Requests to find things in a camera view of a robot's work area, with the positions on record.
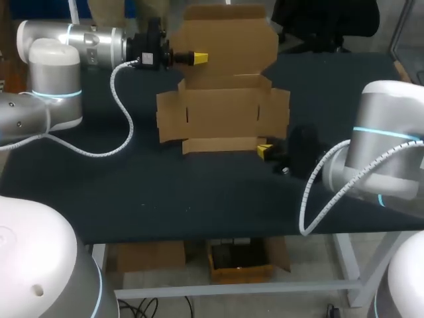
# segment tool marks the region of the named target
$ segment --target wire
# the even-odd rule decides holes
[[[307,199],[309,197],[309,192],[311,191],[311,186],[313,181],[315,180],[318,171],[323,167],[324,163],[339,149],[348,146],[350,143],[350,140],[345,140],[328,151],[326,155],[319,161],[318,165],[315,167],[315,169],[312,171],[311,176],[309,177],[305,191],[303,192],[301,207],[300,207],[300,215],[299,215],[299,231],[302,235],[307,236],[309,233],[311,233],[315,227],[321,222],[321,220],[324,218],[324,216],[329,212],[329,210],[336,204],[342,196],[346,194],[347,191],[349,191],[356,182],[361,180],[364,176],[366,176],[371,170],[373,170],[376,166],[380,165],[382,162],[385,162],[387,159],[392,157],[394,154],[408,149],[408,148],[417,148],[424,146],[424,142],[422,140],[414,140],[405,142],[403,144],[400,144],[399,146],[393,147],[383,153],[381,156],[377,157],[373,162],[371,162],[369,165],[367,165],[365,168],[363,168],[355,177],[353,177],[347,184],[345,184],[339,192],[335,194],[335,196],[324,206],[324,208],[319,212],[318,216],[312,221],[310,226],[308,226],[305,229],[305,211],[306,211],[306,204]]]
[[[190,307],[190,317],[191,317],[191,318],[194,318],[194,311],[193,311],[193,307],[191,306],[191,301],[190,301],[190,299],[188,299],[188,297],[187,297],[187,296],[184,296],[184,298],[185,298],[185,300],[187,300],[188,305],[189,305],[189,307]]]
[[[118,104],[119,108],[123,112],[124,116],[127,118],[127,121],[128,121],[128,124],[129,124],[129,132],[128,132],[127,139],[125,139],[124,143],[122,143],[122,145],[120,145],[118,148],[116,148],[116,149],[114,149],[112,151],[109,151],[109,152],[102,153],[102,154],[94,154],[94,153],[86,152],[86,151],[84,151],[82,149],[79,149],[79,148],[75,147],[74,145],[70,144],[69,142],[66,142],[65,140],[62,140],[62,139],[60,139],[60,138],[58,138],[56,136],[53,136],[53,135],[48,134],[48,133],[44,133],[44,134],[38,134],[36,136],[28,137],[28,138],[26,138],[26,139],[24,139],[24,140],[22,140],[20,142],[14,143],[14,144],[8,144],[6,146],[1,146],[0,147],[0,151],[16,149],[16,148],[19,148],[21,146],[24,146],[24,145],[26,145],[26,144],[34,141],[34,140],[38,140],[38,139],[42,139],[42,138],[48,138],[48,139],[54,140],[54,141],[58,142],[59,144],[61,144],[61,145],[65,146],[65,147],[67,147],[67,148],[69,148],[69,149],[77,152],[78,154],[82,154],[83,156],[92,157],[92,158],[104,158],[104,157],[112,156],[112,155],[120,152],[123,148],[125,148],[128,145],[128,143],[131,141],[131,138],[133,137],[133,134],[134,134],[134,123],[133,123],[133,119],[131,118],[131,116],[128,113],[127,109],[125,109],[125,106],[122,104],[121,100],[118,97],[117,91],[115,89],[115,78],[116,78],[116,75],[118,74],[118,72],[120,70],[122,70],[123,68],[131,67],[131,66],[133,66],[133,65],[135,65],[137,63],[138,63],[138,60],[134,60],[134,61],[125,62],[125,63],[122,63],[122,64],[118,65],[112,71],[111,79],[110,79],[110,82],[109,82],[110,87],[111,87],[111,92],[112,92],[113,99],[116,101],[116,103]],[[48,112],[47,122],[48,122],[49,125],[48,125],[47,130],[46,130],[47,132],[50,130],[50,127],[49,127],[50,126],[50,121],[51,121],[51,119],[50,119],[50,112]]]
[[[191,301],[188,299],[187,296],[184,296],[185,300],[187,300],[189,308],[190,308],[190,317],[194,318],[194,311],[193,311],[193,306],[191,304]],[[132,306],[129,303],[127,303],[125,300],[121,300],[118,299],[119,303],[123,303],[123,305],[119,306],[119,309],[130,309],[132,311],[132,314],[134,315],[134,318],[149,318],[146,314],[147,309],[150,307],[150,305],[152,305],[152,303],[155,301],[155,306],[154,306],[154,310],[152,313],[152,316],[150,318],[154,318],[154,316],[156,315],[156,312],[158,310],[158,306],[159,306],[159,299],[158,298],[152,298],[148,303],[147,306],[142,309],[142,305],[143,303],[146,301],[146,298],[144,298],[141,302],[140,305],[138,305],[138,307]]]

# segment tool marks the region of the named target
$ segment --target cardboard box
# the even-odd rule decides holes
[[[208,243],[207,257],[212,281],[218,284],[267,282],[274,273],[274,266],[290,272],[290,259],[284,237],[264,238],[262,243],[267,258],[263,264],[236,268],[217,268],[213,259],[213,247]]]
[[[286,137],[290,93],[260,75],[278,49],[262,5],[189,6],[170,46],[209,58],[176,66],[184,75],[178,90],[157,95],[160,142],[186,139],[186,154],[255,150],[258,137]]]
[[[117,247],[117,271],[121,273],[179,268],[186,265],[184,242],[125,243]]]

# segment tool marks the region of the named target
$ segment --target chair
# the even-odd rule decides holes
[[[281,25],[280,43],[292,34],[302,44],[282,53],[348,52],[344,36],[373,36],[380,25],[376,0],[277,0],[271,18]]]

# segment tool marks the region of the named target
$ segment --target black mat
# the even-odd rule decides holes
[[[390,58],[379,54],[285,55],[266,75],[291,91],[291,125],[315,123],[331,143],[350,137],[368,82],[398,79]],[[92,159],[34,142],[11,154],[0,193],[55,208],[85,243],[297,234],[303,181],[273,175],[253,152],[182,156],[181,142],[158,143],[155,94],[176,89],[179,79],[177,72],[123,71],[118,93],[136,123],[128,148]],[[111,150],[128,127],[111,98],[109,73],[87,72],[83,87],[83,124],[58,135],[85,150]],[[307,219],[330,197],[315,186]],[[422,229],[424,219],[344,198],[316,233]]]

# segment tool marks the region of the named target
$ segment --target white spiral cable wrap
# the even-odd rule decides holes
[[[305,191],[303,192],[303,197],[302,197],[302,202],[301,202],[301,207],[300,207],[300,215],[299,215],[299,231],[303,236],[307,236],[309,233],[311,233],[315,229],[315,227],[317,227],[319,222],[321,222],[321,220],[324,218],[324,216],[329,212],[329,210],[334,206],[334,204],[336,204],[337,201],[340,200],[340,198],[342,196],[344,196],[346,194],[346,192],[349,191],[355,185],[356,182],[361,180],[364,176],[366,176],[376,166],[378,166],[382,162],[386,161],[387,159],[389,159],[391,156],[398,153],[399,151],[402,151],[402,150],[405,150],[405,149],[408,149],[408,148],[417,148],[417,147],[424,146],[424,142],[422,140],[405,142],[403,144],[400,144],[399,146],[393,147],[392,149],[383,153],[381,156],[377,157],[377,159],[375,159],[373,162],[371,162],[369,165],[367,165],[365,168],[363,168],[361,171],[359,171],[359,173],[357,175],[355,175],[355,177],[353,177],[347,184],[345,184],[339,190],[339,192],[337,192],[335,194],[335,196],[326,204],[326,206],[324,206],[324,208],[321,210],[321,212],[319,212],[318,216],[312,221],[312,223],[305,229],[305,211],[306,211],[307,199],[309,197],[309,192],[311,191],[311,186],[312,186],[313,181],[315,180],[315,178],[318,174],[318,171],[324,166],[324,163],[336,151],[338,151],[339,149],[341,149],[343,147],[348,146],[349,143],[350,143],[350,140],[345,140],[345,141],[338,143],[334,147],[332,147],[332,149],[330,149],[330,151],[328,151],[328,153],[326,153],[326,155],[324,155],[324,157],[320,160],[318,165],[312,171],[312,174],[311,174],[311,176],[309,177],[309,179],[306,183]]]
[[[92,157],[92,158],[108,157],[108,156],[112,156],[112,155],[120,152],[123,148],[125,148],[128,145],[128,143],[130,142],[131,138],[133,137],[133,134],[134,134],[134,123],[133,123],[133,120],[131,119],[130,114],[125,109],[124,105],[122,104],[121,100],[119,99],[119,97],[117,95],[117,92],[116,92],[116,89],[115,89],[115,78],[116,78],[116,75],[118,74],[118,72],[120,70],[122,70],[123,68],[130,67],[131,65],[133,65],[133,64],[135,64],[137,62],[138,62],[138,60],[122,63],[122,64],[118,65],[112,71],[112,74],[111,74],[110,86],[111,86],[111,92],[112,92],[113,99],[116,101],[116,103],[118,104],[119,108],[124,113],[124,116],[127,118],[127,121],[128,121],[128,124],[129,124],[129,132],[128,132],[127,139],[125,139],[124,143],[122,143],[122,145],[120,145],[118,148],[116,148],[116,149],[114,149],[112,151],[109,151],[109,152],[102,153],[102,154],[94,154],[94,153],[86,152],[86,151],[84,151],[82,149],[79,149],[79,148],[75,147],[74,145],[70,144],[69,142],[66,142],[66,141],[64,141],[64,140],[62,140],[62,139],[60,139],[60,138],[58,138],[56,136],[53,136],[51,134],[48,134],[48,131],[50,130],[50,122],[51,122],[51,120],[50,120],[50,113],[47,112],[48,114],[46,116],[47,116],[48,126],[47,126],[46,133],[44,133],[44,134],[38,134],[38,135],[32,136],[32,137],[28,137],[28,138],[26,138],[26,139],[24,139],[24,140],[22,140],[20,142],[14,143],[14,144],[8,144],[8,145],[5,145],[5,146],[0,146],[0,151],[16,149],[16,148],[19,148],[19,147],[21,147],[21,146],[23,146],[25,144],[28,144],[28,143],[34,141],[34,140],[41,139],[41,138],[49,138],[51,140],[54,140],[54,141],[60,143],[61,145],[65,146],[65,147],[67,147],[67,148],[69,148],[69,149],[77,152],[78,154],[82,154],[83,156]]]

